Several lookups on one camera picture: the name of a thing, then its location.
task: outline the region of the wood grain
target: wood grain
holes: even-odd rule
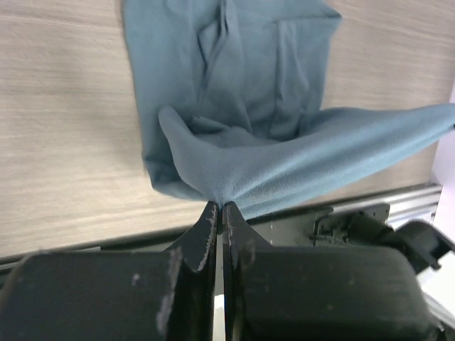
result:
[[[325,106],[446,102],[452,0],[330,1],[345,17]],[[0,257],[191,224],[203,203],[154,192],[112,0],[0,2]],[[434,147],[328,198],[428,181]]]

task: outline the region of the garment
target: garment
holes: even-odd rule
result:
[[[246,217],[382,170],[453,129],[455,108],[320,110],[341,16],[319,0],[124,0],[153,187]]]

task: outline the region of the folded cloth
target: folded cloth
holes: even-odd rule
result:
[[[455,107],[320,110],[341,16],[320,0],[124,0],[153,187],[246,217],[382,170],[453,129]]]

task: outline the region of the wooden surface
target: wooden surface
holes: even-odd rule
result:
[[[345,17],[326,106],[446,102],[455,2],[332,1]],[[194,222],[201,202],[155,193],[141,163],[113,0],[0,1],[0,257]],[[326,198],[426,182],[434,147]]]

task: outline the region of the stretched fabric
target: stretched fabric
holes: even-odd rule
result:
[[[153,187],[246,217],[382,170],[453,129],[452,104],[321,110],[341,16],[319,0],[124,0]]]

